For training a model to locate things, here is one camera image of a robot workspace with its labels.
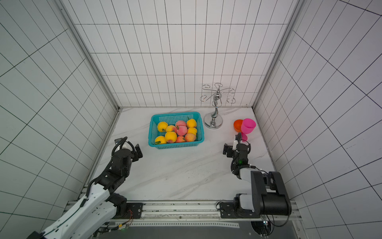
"yellow peach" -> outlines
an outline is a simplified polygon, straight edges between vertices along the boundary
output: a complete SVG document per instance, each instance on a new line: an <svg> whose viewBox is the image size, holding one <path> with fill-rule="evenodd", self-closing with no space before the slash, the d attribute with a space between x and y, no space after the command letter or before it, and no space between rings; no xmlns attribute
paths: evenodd
<svg viewBox="0 0 382 239"><path fill-rule="evenodd" d="M185 140L186 140L187 142L193 142L193 141L196 140L196 136L195 136L193 133L188 133L188 134L186 134L186 136L185 136Z"/></svg>
<svg viewBox="0 0 382 239"><path fill-rule="evenodd" d="M188 128L188 131L187 131L187 133L191 133L191 134L194 134L194 135L196 136L196 133L197 133L197 129L196 129L196 128L194 128L194 127L190 127L190 128Z"/></svg>

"white marble table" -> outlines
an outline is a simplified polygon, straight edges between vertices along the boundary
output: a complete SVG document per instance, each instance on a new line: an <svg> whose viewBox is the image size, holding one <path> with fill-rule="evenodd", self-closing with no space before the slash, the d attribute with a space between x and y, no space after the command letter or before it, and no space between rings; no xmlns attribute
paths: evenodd
<svg viewBox="0 0 382 239"><path fill-rule="evenodd" d="M127 200L232 200L237 193L251 193L250 183L239 180L230 171L232 159L222 154L224 143L232 145L233 122L255 120L251 108L220 108L223 125L219 129L204 127L204 142L194 147L159 150L148 145L149 124L154 114L193 112L202 119L213 108L127 108L121 113L112 136L93 175L98 176L110 160L114 139L128 137L140 145L143 158L134 162L130 175L117 189ZM265 171L273 165L260 130L248 135L252 149L249 163Z"/></svg>

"white tile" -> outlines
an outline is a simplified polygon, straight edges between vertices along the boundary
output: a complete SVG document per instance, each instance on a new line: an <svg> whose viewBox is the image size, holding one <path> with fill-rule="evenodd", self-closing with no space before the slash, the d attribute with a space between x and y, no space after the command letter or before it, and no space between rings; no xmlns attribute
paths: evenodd
<svg viewBox="0 0 382 239"><path fill-rule="evenodd" d="M72 171L70 172L70 175L73 178L79 180L80 182L83 182L85 177L86 177L87 172L88 172L88 169L85 166L83 166L79 162L76 162Z"/></svg>
<svg viewBox="0 0 382 239"><path fill-rule="evenodd" d="M346 224L381 220L382 201L371 187L334 198L333 201ZM353 217L354 213L364 213L367 217Z"/></svg>
<svg viewBox="0 0 382 239"><path fill-rule="evenodd" d="M195 9L196 9L196 3L195 1L187 1L187 0L181 0L181 17L182 17L182 24L195 24Z"/></svg>
<svg viewBox="0 0 382 239"><path fill-rule="evenodd" d="M61 92L66 99L69 99L69 102L76 108L76 110L81 109L81 102L77 99L77 97L73 94L73 92L68 88L66 84L63 84L60 87L59 92Z"/></svg>
<svg viewBox="0 0 382 239"><path fill-rule="evenodd" d="M47 162L55 166L56 168L64 171L65 173L69 174L76 160L57 147L55 148Z"/></svg>
<svg viewBox="0 0 382 239"><path fill-rule="evenodd" d="M323 182L332 180L357 168L342 147L322 158L314 166Z"/></svg>
<svg viewBox="0 0 382 239"><path fill-rule="evenodd" d="M288 182L292 178L294 178L293 172L289 166L289 164L285 165L282 169L279 170L284 182Z"/></svg>
<svg viewBox="0 0 382 239"><path fill-rule="evenodd" d="M322 25L321 29L319 30L316 38L314 39L312 43L312 47L314 49L318 49L322 42L325 40L325 37L328 35L330 30L332 29L333 25L337 21L338 17L341 15L344 8L347 6L346 3L337 1L334 5L333 9L331 10L329 16L326 18L325 23Z"/></svg>
<svg viewBox="0 0 382 239"><path fill-rule="evenodd" d="M86 101L87 94L82 88L82 86L78 83L77 79L73 75L71 75L65 81L65 85L70 89L70 91L72 91L72 93L76 96L76 98L81 102L81 106L82 106L82 104Z"/></svg>
<svg viewBox="0 0 382 239"><path fill-rule="evenodd" d="M287 66L289 74L294 75L294 73L296 72L297 68L300 67L300 65L304 65L305 63L306 64L309 63L309 62L302 62L302 60L304 59L304 57L308 53L309 49L310 49L310 46L306 42L304 42L304 41L300 42L300 45L298 46L298 48L297 48L296 52L294 53L290 63ZM296 81L298 81L299 80L299 76L298 77L297 76L294 77L294 79Z"/></svg>
<svg viewBox="0 0 382 239"><path fill-rule="evenodd" d="M127 51L126 42L125 42L125 39L123 37L120 26L119 25L109 25L109 27L112 31L115 43L117 44L118 52L127 53L128 51Z"/></svg>
<svg viewBox="0 0 382 239"><path fill-rule="evenodd" d="M3 161L0 161L0 166L1 179L10 182L1 184L0 191L24 196L36 176Z"/></svg>
<svg viewBox="0 0 382 239"><path fill-rule="evenodd" d="M78 158L81 152L81 150L70 140L68 140L65 136L62 137L57 146L75 159Z"/></svg>
<svg viewBox="0 0 382 239"><path fill-rule="evenodd" d="M2 205L0 206L0 210L5 213L13 213L13 211L16 209L17 205L22 199L22 197L4 192L0 192L0 196L2 199Z"/></svg>
<svg viewBox="0 0 382 239"><path fill-rule="evenodd" d="M361 168L361 172L366 177L366 179L369 181L371 185L376 185L382 183L382 177L378 173L378 169L382 166L382 160L377 160L375 162L372 162L368 165L365 165Z"/></svg>
<svg viewBox="0 0 382 239"><path fill-rule="evenodd" d="M2 6L37 48L42 47L48 42L39 26L31 18L20 1L3 2Z"/></svg>
<svg viewBox="0 0 382 239"><path fill-rule="evenodd" d="M305 150L302 150L300 153L298 153L290 162L290 167L292 168L293 174L298 175L305 169L309 168L312 165L312 161L310 161L308 154L306 153Z"/></svg>
<svg viewBox="0 0 382 239"><path fill-rule="evenodd" d="M18 44L20 44L20 46L26 51L28 55L36 51L36 47L33 45L31 40L28 39L25 33L3 7L0 8L0 21L3 27L7 29L9 34L12 35L12 37L17 41Z"/></svg>
<svg viewBox="0 0 382 239"><path fill-rule="evenodd" d="M291 161L296 155L298 155L302 150L304 149L303 145L299 140L296 140L289 149L285 152L285 156L288 159L288 161Z"/></svg>
<svg viewBox="0 0 382 239"><path fill-rule="evenodd" d="M381 68L379 67L381 64L382 57L378 57L378 59L354 81L354 84L366 94L369 93L381 82L379 77L381 75Z"/></svg>
<svg viewBox="0 0 382 239"><path fill-rule="evenodd" d="M276 6L273 10L272 18L270 19L270 24L282 24L287 18L287 14L292 11L291 8L294 7L292 0L288 1L277 1Z"/></svg>
<svg viewBox="0 0 382 239"><path fill-rule="evenodd" d="M52 210L49 213L48 218L51 220L58 220L64 212L64 208L60 208L58 206L53 206Z"/></svg>
<svg viewBox="0 0 382 239"><path fill-rule="evenodd" d="M365 9L370 4L370 2L371 0L350 0L348 3Z"/></svg>
<svg viewBox="0 0 382 239"><path fill-rule="evenodd" d="M48 163L44 165L44 167L41 169L38 175L46 180L49 180L61 186L64 186L64 183L68 178L68 175L66 173L53 167Z"/></svg>
<svg viewBox="0 0 382 239"><path fill-rule="evenodd" d="M274 52L274 46L280 33L282 25L269 25L260 52Z"/></svg>
<svg viewBox="0 0 382 239"><path fill-rule="evenodd" d="M307 205L330 199L330 195L323 184L303 193L303 196Z"/></svg>
<svg viewBox="0 0 382 239"><path fill-rule="evenodd" d="M376 41L381 37L381 29L382 20L379 19L338 68L352 82L380 55L382 48L369 46L378 46Z"/></svg>
<svg viewBox="0 0 382 239"><path fill-rule="evenodd" d="M301 208L299 209L299 211L303 219L305 228L315 228L316 226L314 225L314 221L312 219L308 207Z"/></svg>
<svg viewBox="0 0 382 239"><path fill-rule="evenodd" d="M29 152L10 144L0 155L0 159L23 170L38 174L45 162Z"/></svg>
<svg viewBox="0 0 382 239"><path fill-rule="evenodd" d="M278 147L279 145L280 145L280 143L277 143L277 144L276 144L276 146L275 146L275 147L273 148L273 150L271 151L272 154L273 154L273 152L274 152L274 149L275 149L276 147ZM276 160L276 162L275 162L276 169L277 169L277 170L282 169L287 163L288 163L288 160L287 160L287 158L285 157L285 155L283 154L283 155L280 156L280 157Z"/></svg>
<svg viewBox="0 0 382 239"><path fill-rule="evenodd" d="M64 136L80 149L86 143L86 137L73 124L69 126Z"/></svg>
<svg viewBox="0 0 382 239"><path fill-rule="evenodd" d="M356 47L360 40L370 30L373 24L378 20L378 15L364 11L356 24L352 27L345 39L338 46L331 56L329 62L338 68L347 58L350 52Z"/></svg>
<svg viewBox="0 0 382 239"><path fill-rule="evenodd" d="M347 174L342 175L334 180L325 183L331 197L364 189L370 186L362 173L356 169Z"/></svg>
<svg viewBox="0 0 382 239"><path fill-rule="evenodd" d="M36 112L41 109L47 101L15 68L2 75L0 83Z"/></svg>
<svg viewBox="0 0 382 239"><path fill-rule="evenodd" d="M52 205L23 198L14 211L14 214L47 218L51 209Z"/></svg>
<svg viewBox="0 0 382 239"><path fill-rule="evenodd" d="M341 118L339 118L331 127L333 134L340 143L344 144L348 140L357 136L368 127L372 126L382 116L382 110L371 101L364 97Z"/></svg>
<svg viewBox="0 0 382 239"><path fill-rule="evenodd" d="M350 232L346 226L329 226L324 228L317 228L318 233L322 238L338 238L346 239L351 238Z"/></svg>
<svg viewBox="0 0 382 239"><path fill-rule="evenodd" d="M316 54L312 61L309 63L308 67L305 69L304 73L301 75L300 79L297 82L297 85L300 87L302 92L305 92L312 82L318 77L317 75L322 71L325 66L326 61L322 56Z"/></svg>
<svg viewBox="0 0 382 239"><path fill-rule="evenodd" d="M2 122L0 126L1 136L8 141L12 141L25 127L25 123L2 107L0 107L0 121Z"/></svg>
<svg viewBox="0 0 382 239"><path fill-rule="evenodd" d="M381 143L382 122L372 126L354 139L344 144L344 148L358 167L380 158L378 145Z"/></svg>
<svg viewBox="0 0 382 239"><path fill-rule="evenodd" d="M382 84L379 84L374 90L372 90L367 96L369 96L375 103L382 106Z"/></svg>
<svg viewBox="0 0 382 239"><path fill-rule="evenodd" d="M0 27L0 34L2 36L0 52L13 65L18 64L23 59L28 57L26 52L20 47L19 44L17 44L12 36L9 35L3 26Z"/></svg>
<svg viewBox="0 0 382 239"><path fill-rule="evenodd" d="M233 8L232 24L244 24L246 23L246 17L248 15L249 4L251 1L245 0L241 2L235 2Z"/></svg>
<svg viewBox="0 0 382 239"><path fill-rule="evenodd" d="M323 201L308 208L317 227L344 224L332 200Z"/></svg>
<svg viewBox="0 0 382 239"><path fill-rule="evenodd" d="M44 203L54 204L61 188L61 186L37 176L28 192L25 194L25 197Z"/></svg>
<svg viewBox="0 0 382 239"><path fill-rule="evenodd" d="M66 207L68 201L74 201L77 198L78 198L77 193L72 192L66 188L62 188L54 205L64 208Z"/></svg>
<svg viewBox="0 0 382 239"><path fill-rule="evenodd" d="M288 192L289 198L293 198L301 194L300 188L298 187L298 184L295 178L291 179L289 182L286 182L285 188L286 188L286 191Z"/></svg>
<svg viewBox="0 0 382 239"><path fill-rule="evenodd" d="M117 44L113 38L112 31L109 25L96 25L98 33L105 45L106 52L115 53L118 52Z"/></svg>
<svg viewBox="0 0 382 239"><path fill-rule="evenodd" d="M86 37L89 39L91 47L94 49L95 53L107 52L95 25L81 25L81 27L84 29Z"/></svg>
<svg viewBox="0 0 382 239"><path fill-rule="evenodd" d="M180 1L166 0L166 16L168 24L181 24Z"/></svg>
<svg viewBox="0 0 382 239"><path fill-rule="evenodd" d="M212 0L207 4L207 24L220 24L222 8L222 1Z"/></svg>
<svg viewBox="0 0 382 239"><path fill-rule="evenodd" d="M315 120L311 126L309 126L309 128L299 137L303 146L306 147L308 144L310 144L325 129L327 129L327 126L321 118Z"/></svg>
<svg viewBox="0 0 382 239"><path fill-rule="evenodd" d="M50 102L47 102L44 105L44 107L39 111L39 115L62 134L65 133L70 125L70 121Z"/></svg>
<svg viewBox="0 0 382 239"><path fill-rule="evenodd" d="M297 175L296 180L301 192L306 192L322 184L322 180L314 166L310 166L308 169Z"/></svg>
<svg viewBox="0 0 382 239"><path fill-rule="evenodd" d="M91 160L94 160L96 153L97 153L97 149L88 140L86 142L84 148L82 149L82 152L84 152Z"/></svg>
<svg viewBox="0 0 382 239"><path fill-rule="evenodd" d="M311 104L302 111L292 124L298 136L300 136L318 118L317 112Z"/></svg>
<svg viewBox="0 0 382 239"><path fill-rule="evenodd" d="M57 72L62 80L66 80L68 78L70 71L65 66L65 63L62 61L52 45L46 44L41 49L39 49L39 52L49 63L49 65L51 65L55 72Z"/></svg>
<svg viewBox="0 0 382 239"><path fill-rule="evenodd" d="M349 226L349 231L354 239L361 239L365 237L365 227L369 228L367 231L367 236L370 239L378 239L380 238L380 227L382 222L374 222L367 224L353 224Z"/></svg>
<svg viewBox="0 0 382 239"><path fill-rule="evenodd" d="M333 28L326 36L324 42L318 49L318 52L327 60L332 56L350 29L354 26L363 10L351 5L347 5Z"/></svg>
<svg viewBox="0 0 382 239"><path fill-rule="evenodd" d="M382 197L382 184L378 184L373 186L374 190L377 192L377 194Z"/></svg>
<svg viewBox="0 0 382 239"><path fill-rule="evenodd" d="M277 137L281 139L291 126L292 124L290 123L289 119L286 118L281 124L280 128L276 131Z"/></svg>
<svg viewBox="0 0 382 239"><path fill-rule="evenodd" d="M316 163L340 146L329 129L315 138L305 149L313 163Z"/></svg>
<svg viewBox="0 0 382 239"><path fill-rule="evenodd" d="M206 43L204 46L204 50L206 53L217 52L218 37L219 37L219 25L207 25L206 26Z"/></svg>
<svg viewBox="0 0 382 239"><path fill-rule="evenodd" d="M40 231L45 219L32 218L28 216L11 215L6 225L0 232L2 238L27 238L32 231ZM25 224L23 230L15 230L20 225Z"/></svg>
<svg viewBox="0 0 382 239"><path fill-rule="evenodd" d="M64 188L69 189L73 192L80 192L82 190L83 183L73 178L72 176L68 177L68 180L65 182Z"/></svg>
<svg viewBox="0 0 382 239"><path fill-rule="evenodd" d="M251 37L247 52L257 53L260 52L261 44L264 40L265 33L267 31L267 25L255 25L253 32L256 34Z"/></svg>
<svg viewBox="0 0 382 239"><path fill-rule="evenodd" d="M382 4L378 0L373 0L366 10L382 15Z"/></svg>
<svg viewBox="0 0 382 239"><path fill-rule="evenodd" d="M10 143L0 137L0 151L2 152Z"/></svg>
<svg viewBox="0 0 382 239"><path fill-rule="evenodd" d="M52 142L48 141L29 126L26 126L12 143L44 161L49 158L55 147Z"/></svg>
<svg viewBox="0 0 382 239"><path fill-rule="evenodd" d="M280 139L281 146L284 150L287 150L297 138L298 136L295 130L293 129L293 127L290 127Z"/></svg>

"peach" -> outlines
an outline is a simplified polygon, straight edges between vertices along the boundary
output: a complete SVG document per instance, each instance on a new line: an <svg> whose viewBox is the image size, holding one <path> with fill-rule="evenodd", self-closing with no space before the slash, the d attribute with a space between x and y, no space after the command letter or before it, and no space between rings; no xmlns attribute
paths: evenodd
<svg viewBox="0 0 382 239"><path fill-rule="evenodd" d="M176 127L174 125L169 125L167 126L166 128L166 132L171 132L171 131L174 131L176 133Z"/></svg>
<svg viewBox="0 0 382 239"><path fill-rule="evenodd" d="M177 132L179 136L184 136L185 134L187 134L187 131L188 131L187 126L183 126L183 125L178 126Z"/></svg>
<svg viewBox="0 0 382 239"><path fill-rule="evenodd" d="M178 120L178 122L176 122L175 126L187 126L186 122L184 122L183 120Z"/></svg>
<svg viewBox="0 0 382 239"><path fill-rule="evenodd" d="M183 143L183 142L186 142L184 136L178 136L178 138L175 141L175 143Z"/></svg>
<svg viewBox="0 0 382 239"><path fill-rule="evenodd" d="M186 140L187 142L193 142L193 141L196 140L196 136L195 136L193 133L188 133L188 134L186 134L186 136L185 136L185 140Z"/></svg>

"black grout line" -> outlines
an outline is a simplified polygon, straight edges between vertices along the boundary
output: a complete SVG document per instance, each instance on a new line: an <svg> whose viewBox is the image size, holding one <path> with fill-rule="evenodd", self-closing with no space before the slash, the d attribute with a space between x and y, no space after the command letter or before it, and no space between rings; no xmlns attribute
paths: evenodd
<svg viewBox="0 0 382 239"><path fill-rule="evenodd" d="M223 24L219 24L219 23L207 23L207 24L190 24L190 23L187 23L187 24L166 24L166 23L97 23L97 24L94 24L94 23L80 23L80 24L75 24L75 25L288 25L286 23L256 23L256 24L253 24L253 23L246 23L246 24L243 24L243 23L223 23Z"/></svg>

